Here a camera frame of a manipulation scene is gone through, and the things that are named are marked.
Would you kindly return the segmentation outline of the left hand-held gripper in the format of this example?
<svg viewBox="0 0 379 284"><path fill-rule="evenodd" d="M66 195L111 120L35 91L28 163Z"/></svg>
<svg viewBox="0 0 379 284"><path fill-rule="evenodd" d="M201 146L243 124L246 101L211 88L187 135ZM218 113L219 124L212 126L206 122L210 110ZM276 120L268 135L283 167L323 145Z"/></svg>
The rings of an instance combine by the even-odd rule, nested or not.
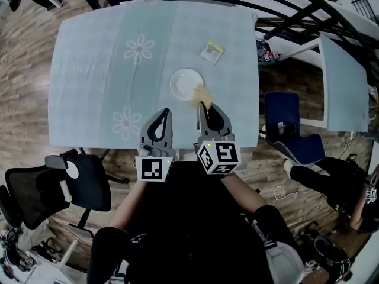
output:
<svg viewBox="0 0 379 284"><path fill-rule="evenodd" d="M172 137L172 113L169 108L155 112L145 122L140 130L138 155L134 160L139 181L166 181L175 160L175 150L171 149Z"/></svg>

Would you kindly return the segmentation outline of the grey shoulder bag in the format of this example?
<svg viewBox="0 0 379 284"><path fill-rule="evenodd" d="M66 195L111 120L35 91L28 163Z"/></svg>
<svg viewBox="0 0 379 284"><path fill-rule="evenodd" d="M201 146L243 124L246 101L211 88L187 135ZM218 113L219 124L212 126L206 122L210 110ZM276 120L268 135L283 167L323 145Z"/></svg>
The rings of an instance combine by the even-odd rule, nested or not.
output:
<svg viewBox="0 0 379 284"><path fill-rule="evenodd" d="M264 247L273 283L300 284L305 268L296 250L272 240L264 240Z"/></svg>

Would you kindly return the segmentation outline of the clear packet with yellow label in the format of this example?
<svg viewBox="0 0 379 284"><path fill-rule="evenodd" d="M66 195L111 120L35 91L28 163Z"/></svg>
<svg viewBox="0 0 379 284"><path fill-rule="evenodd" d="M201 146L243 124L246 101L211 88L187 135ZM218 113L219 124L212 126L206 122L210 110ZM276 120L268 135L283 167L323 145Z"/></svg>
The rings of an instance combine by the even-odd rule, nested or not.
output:
<svg viewBox="0 0 379 284"><path fill-rule="evenodd" d="M225 48L222 46L219 46L213 41L208 41L206 44L206 47L202 50L200 56L209 62L211 62L213 65L216 65L218 60L221 58L223 53L225 52Z"/></svg>

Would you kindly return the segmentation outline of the person's right forearm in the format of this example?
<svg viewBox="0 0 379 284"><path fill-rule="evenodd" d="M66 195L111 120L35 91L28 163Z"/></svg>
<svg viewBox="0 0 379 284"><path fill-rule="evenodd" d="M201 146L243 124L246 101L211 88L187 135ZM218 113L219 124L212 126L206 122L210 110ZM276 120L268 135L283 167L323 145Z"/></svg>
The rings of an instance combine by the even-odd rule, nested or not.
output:
<svg viewBox="0 0 379 284"><path fill-rule="evenodd" d="M259 208L267 205L266 200L257 191L249 187L237 174L228 174L221 178L221 181L237 204L248 214L253 214Z"/></svg>

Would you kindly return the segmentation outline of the dark shell chair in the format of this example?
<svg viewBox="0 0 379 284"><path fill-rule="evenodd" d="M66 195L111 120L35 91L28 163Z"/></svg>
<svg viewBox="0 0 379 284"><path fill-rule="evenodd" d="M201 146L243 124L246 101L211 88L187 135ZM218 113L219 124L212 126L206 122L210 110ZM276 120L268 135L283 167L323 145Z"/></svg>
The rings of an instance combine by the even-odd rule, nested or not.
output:
<svg viewBox="0 0 379 284"><path fill-rule="evenodd" d="M325 284L347 282L352 278L352 262L344 249L335 245L326 235L318 235L313 245L316 250L316 261L329 274Z"/></svg>

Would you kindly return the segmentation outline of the white round disc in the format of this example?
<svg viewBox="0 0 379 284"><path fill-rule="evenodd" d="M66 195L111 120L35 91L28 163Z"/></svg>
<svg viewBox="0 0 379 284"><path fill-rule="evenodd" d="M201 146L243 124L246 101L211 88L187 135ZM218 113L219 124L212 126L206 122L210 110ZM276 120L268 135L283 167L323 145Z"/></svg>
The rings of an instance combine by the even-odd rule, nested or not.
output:
<svg viewBox="0 0 379 284"><path fill-rule="evenodd" d="M68 176L70 176L72 179L77 179L79 177L79 170L77 166L72 161L67 161L68 168L66 169L66 173Z"/></svg>

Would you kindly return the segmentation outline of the light blue flowered tablecloth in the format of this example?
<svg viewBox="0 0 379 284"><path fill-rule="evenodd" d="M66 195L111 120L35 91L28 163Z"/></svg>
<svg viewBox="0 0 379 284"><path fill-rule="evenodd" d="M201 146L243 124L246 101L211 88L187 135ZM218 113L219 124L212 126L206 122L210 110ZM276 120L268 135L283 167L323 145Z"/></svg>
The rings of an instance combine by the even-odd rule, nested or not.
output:
<svg viewBox="0 0 379 284"><path fill-rule="evenodd" d="M241 147L259 126L256 15L244 7L139 1L64 20L50 70L48 124L56 146L132 149L158 110L173 114L173 147L198 138L196 109L170 90L179 69L197 71L230 118ZM208 41L226 50L216 65L200 54Z"/></svg>

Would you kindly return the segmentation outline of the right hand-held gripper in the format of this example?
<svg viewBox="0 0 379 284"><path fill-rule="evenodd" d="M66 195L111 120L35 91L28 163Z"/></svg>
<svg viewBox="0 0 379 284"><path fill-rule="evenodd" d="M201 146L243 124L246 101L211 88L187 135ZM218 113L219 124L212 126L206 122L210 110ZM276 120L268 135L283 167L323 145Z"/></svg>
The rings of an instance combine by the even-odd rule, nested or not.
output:
<svg viewBox="0 0 379 284"><path fill-rule="evenodd" d="M226 113L216 104L207 108L203 101L197 109L199 133L196 147L198 160L208 175L228 175L241 164L240 147L235 142L232 125ZM208 129L219 135L208 133Z"/></svg>

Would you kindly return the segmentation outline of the person's left forearm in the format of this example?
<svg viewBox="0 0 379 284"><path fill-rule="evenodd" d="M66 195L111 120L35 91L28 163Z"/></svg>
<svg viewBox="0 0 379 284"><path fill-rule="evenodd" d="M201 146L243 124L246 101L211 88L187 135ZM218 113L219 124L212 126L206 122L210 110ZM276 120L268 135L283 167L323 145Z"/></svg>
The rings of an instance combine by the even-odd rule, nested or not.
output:
<svg viewBox="0 0 379 284"><path fill-rule="evenodd" d="M111 221L110 227L118 228L128 233L133 225L134 218L139 210L148 183L138 180L123 202L116 209Z"/></svg>

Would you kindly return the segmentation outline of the black office chair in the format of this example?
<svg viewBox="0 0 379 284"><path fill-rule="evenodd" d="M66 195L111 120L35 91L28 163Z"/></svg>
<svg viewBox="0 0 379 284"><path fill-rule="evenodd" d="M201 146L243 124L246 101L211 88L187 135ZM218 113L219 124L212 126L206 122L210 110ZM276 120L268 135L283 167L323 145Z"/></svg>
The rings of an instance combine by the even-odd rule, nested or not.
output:
<svg viewBox="0 0 379 284"><path fill-rule="evenodd" d="M44 165L29 168L12 168L5 172L5 184L0 186L0 211L12 227L24 224L35 230L52 215L76 205L85 211L78 224L70 229L83 237L93 238L86 222L91 211L108 212L111 209L110 182L128 184L129 179L119 179L105 172L101 156L86 154L83 148L71 149L60 155L45 157ZM67 161L79 170L79 177L72 179L66 173ZM60 181L65 180L72 202L65 201Z"/></svg>

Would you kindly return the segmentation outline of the person's black shirt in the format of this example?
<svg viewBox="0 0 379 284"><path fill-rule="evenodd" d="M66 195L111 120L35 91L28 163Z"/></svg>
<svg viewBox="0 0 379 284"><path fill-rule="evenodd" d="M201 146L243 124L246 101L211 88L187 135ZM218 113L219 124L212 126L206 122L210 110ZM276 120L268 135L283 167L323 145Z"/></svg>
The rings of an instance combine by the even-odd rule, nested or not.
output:
<svg viewBox="0 0 379 284"><path fill-rule="evenodd" d="M126 233L96 233L87 284L274 284L264 240L297 244L280 212L245 212L196 162L174 164L166 182L147 190Z"/></svg>

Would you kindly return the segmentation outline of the white plate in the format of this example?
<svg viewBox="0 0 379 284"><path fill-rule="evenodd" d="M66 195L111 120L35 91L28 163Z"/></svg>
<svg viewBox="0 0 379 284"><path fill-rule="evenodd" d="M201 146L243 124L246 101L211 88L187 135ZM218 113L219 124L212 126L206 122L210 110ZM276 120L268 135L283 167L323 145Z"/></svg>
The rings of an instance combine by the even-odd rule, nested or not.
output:
<svg viewBox="0 0 379 284"><path fill-rule="evenodd" d="M190 101L194 94L194 89L203 85L201 75L189 68L177 70L171 76L169 84L173 96L180 101Z"/></svg>

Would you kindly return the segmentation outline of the yellow sponge cloth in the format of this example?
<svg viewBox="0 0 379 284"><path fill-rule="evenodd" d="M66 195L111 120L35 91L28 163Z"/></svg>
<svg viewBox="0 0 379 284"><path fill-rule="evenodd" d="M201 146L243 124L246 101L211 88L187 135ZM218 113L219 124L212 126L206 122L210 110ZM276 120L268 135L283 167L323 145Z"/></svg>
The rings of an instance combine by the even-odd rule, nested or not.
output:
<svg viewBox="0 0 379 284"><path fill-rule="evenodd" d="M211 104L213 103L213 97L208 92L207 88L204 85L197 85L193 91L194 92L190 100L190 106L192 108L197 108L202 102L205 105L206 110L209 110Z"/></svg>

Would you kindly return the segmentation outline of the teal bin with bottles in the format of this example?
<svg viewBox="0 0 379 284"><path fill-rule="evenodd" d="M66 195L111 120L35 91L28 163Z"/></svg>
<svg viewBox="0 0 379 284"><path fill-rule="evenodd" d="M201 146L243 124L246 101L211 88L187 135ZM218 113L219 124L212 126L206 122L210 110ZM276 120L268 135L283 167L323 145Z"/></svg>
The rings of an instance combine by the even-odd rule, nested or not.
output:
<svg viewBox="0 0 379 284"><path fill-rule="evenodd" d="M270 45L264 38L257 39L256 49L258 56L258 65L260 66L275 64L279 58L279 54L271 50Z"/></svg>

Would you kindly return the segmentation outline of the cluttered white desk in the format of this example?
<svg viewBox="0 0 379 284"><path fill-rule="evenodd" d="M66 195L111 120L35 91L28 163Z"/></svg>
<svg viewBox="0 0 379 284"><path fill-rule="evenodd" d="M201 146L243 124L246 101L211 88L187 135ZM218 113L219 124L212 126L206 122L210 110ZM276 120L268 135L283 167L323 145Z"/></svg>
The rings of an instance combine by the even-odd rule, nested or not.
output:
<svg viewBox="0 0 379 284"><path fill-rule="evenodd" d="M57 257L47 259L44 253L32 249L41 242L48 242L55 235L45 221L35 230L24 224L19 228L7 225L0 231L0 282L14 279L16 284L85 284L85 273L66 265L78 244L75 239L66 252L57 252Z"/></svg>

